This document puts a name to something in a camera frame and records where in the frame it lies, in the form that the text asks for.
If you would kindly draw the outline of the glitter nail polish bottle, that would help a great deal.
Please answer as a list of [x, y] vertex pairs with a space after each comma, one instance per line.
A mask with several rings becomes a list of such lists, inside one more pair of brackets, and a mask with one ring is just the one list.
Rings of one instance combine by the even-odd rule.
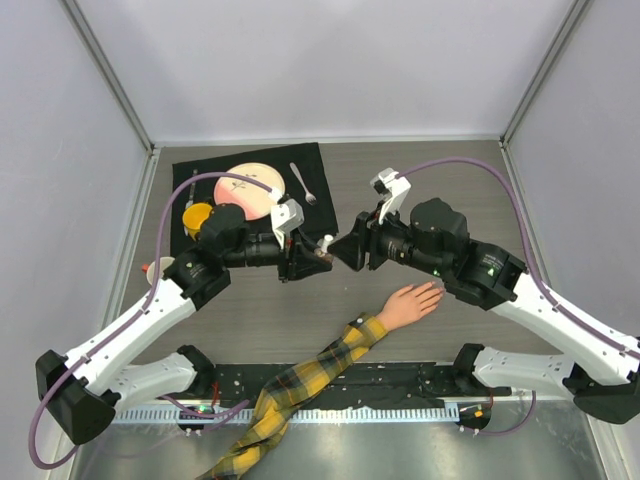
[[334, 261], [334, 256], [329, 252], [323, 251], [322, 249], [316, 249], [314, 253], [320, 260], [327, 264], [332, 264]]

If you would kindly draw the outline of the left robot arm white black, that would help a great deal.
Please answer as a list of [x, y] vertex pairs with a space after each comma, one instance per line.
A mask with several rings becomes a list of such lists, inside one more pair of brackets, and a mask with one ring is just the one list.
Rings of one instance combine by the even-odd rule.
[[274, 266], [288, 282], [332, 268], [327, 249], [301, 232], [303, 212], [294, 200], [273, 207], [267, 233], [251, 232], [235, 204], [195, 204], [186, 214], [194, 245], [142, 299], [81, 346], [64, 355], [49, 350], [36, 362], [38, 395], [76, 446], [98, 437], [124, 410], [164, 395], [200, 399], [211, 391], [215, 367], [192, 345], [150, 364], [132, 361], [228, 287], [231, 269]]

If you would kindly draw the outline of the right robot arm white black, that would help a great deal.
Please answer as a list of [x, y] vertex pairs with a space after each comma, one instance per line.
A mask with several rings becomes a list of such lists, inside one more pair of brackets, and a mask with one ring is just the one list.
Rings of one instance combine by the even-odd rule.
[[523, 389], [570, 399], [584, 413], [622, 425], [639, 413], [639, 341], [587, 317], [590, 334], [568, 319], [575, 306], [549, 301], [525, 263], [508, 251], [471, 239], [466, 217], [433, 198], [409, 221], [363, 212], [351, 232], [329, 248], [349, 268], [375, 270], [391, 260], [439, 278], [457, 300], [508, 318], [557, 349], [517, 354], [465, 344], [451, 371], [457, 391]]

